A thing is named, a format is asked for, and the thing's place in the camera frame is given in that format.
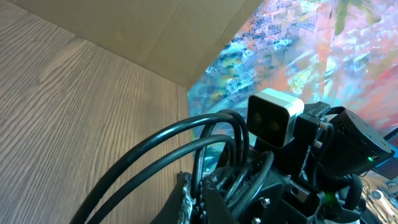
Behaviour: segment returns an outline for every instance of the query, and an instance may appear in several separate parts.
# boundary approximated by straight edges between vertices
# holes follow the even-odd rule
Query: black cable
[[[152,177],[158,171],[169,165],[170,163],[176,161],[177,159],[203,148],[206,145],[225,142],[230,148],[234,148],[234,141],[231,137],[224,134],[217,134],[207,138],[201,138],[190,142],[153,162],[151,165],[147,166],[145,169],[140,171],[137,175],[127,181],[118,191],[116,191],[93,215],[93,217],[88,221],[87,224],[100,223],[101,220],[129,193],[131,193],[135,188],[140,186],[149,177]]]
[[[272,153],[272,151],[266,151],[263,153],[267,155],[267,158],[265,159],[264,165],[261,167],[258,176],[232,209],[232,215],[235,218],[239,218],[239,216],[245,211],[252,198],[258,194],[268,179],[269,171],[271,169],[272,162],[274,161],[274,153]]]
[[[238,152],[240,165],[243,166],[243,165],[245,165],[246,161],[248,160],[248,154],[249,154],[250,139],[249,139],[248,126],[247,126],[244,118],[238,112],[236,112],[234,110],[221,110],[221,111],[219,111],[219,113],[226,113],[226,114],[233,116],[241,127],[242,136],[243,136],[243,152],[240,153],[238,150],[236,150],[236,152]]]
[[[114,181],[144,153],[178,133],[197,126],[214,124],[218,122],[227,122],[231,124],[234,129],[239,129],[239,126],[234,117],[229,114],[204,114],[192,118],[187,118],[170,126],[167,126],[166,128],[149,136],[138,145],[134,146],[127,153],[125,153],[125,155],[123,155],[115,164],[113,164],[113,166],[100,178],[100,180],[93,187],[82,205],[80,205],[80,208],[73,216],[71,223],[84,223],[90,215],[91,211],[93,211],[96,204],[109,189],[109,187],[114,183]]]
[[[328,123],[328,129],[325,133],[325,137],[326,137],[326,141],[323,144],[323,149],[319,150],[319,153],[317,155],[317,157],[315,158],[314,161],[314,167],[312,170],[312,176],[311,176],[311,180],[310,183],[315,186],[315,182],[317,179],[317,171],[318,171],[318,166],[321,163],[321,160],[323,158],[323,155],[325,154],[326,150],[328,150],[332,140],[333,140],[333,135],[335,134],[335,127],[333,127],[333,125],[331,123]]]
[[[235,138],[235,143],[236,143],[236,162],[238,164],[244,164],[246,163],[248,159],[248,151],[249,151],[249,131],[248,131],[248,126],[246,125],[246,122],[244,121],[244,118],[236,111],[233,110],[221,110],[218,113],[226,113],[231,116],[233,116],[240,125],[241,129],[234,130],[239,131],[235,132],[235,136],[239,136],[239,138]],[[207,124],[201,134],[200,137],[204,138],[207,136],[210,136],[213,128],[215,127],[215,124]],[[241,132],[243,134],[243,152],[241,151],[242,148],[242,143],[241,143]],[[199,196],[199,184],[203,175],[203,169],[205,166],[205,157],[206,157],[206,150],[207,146],[203,147],[202,150],[197,151],[195,153],[195,158],[193,161],[193,171],[192,171],[192,184],[191,184],[191,196],[193,198],[197,198]]]
[[[239,188],[239,186],[242,184],[245,178],[251,173],[252,169],[253,165],[251,162],[248,163],[246,166],[244,166],[242,171],[239,173],[238,177],[232,183],[232,186],[228,189],[228,191],[225,194],[224,201],[226,204],[228,204],[229,200],[231,200],[235,191]]]
[[[226,181],[235,173],[236,167],[230,167],[228,170],[224,171],[224,174],[221,176],[220,181],[218,181],[217,189],[221,190],[224,187]]]

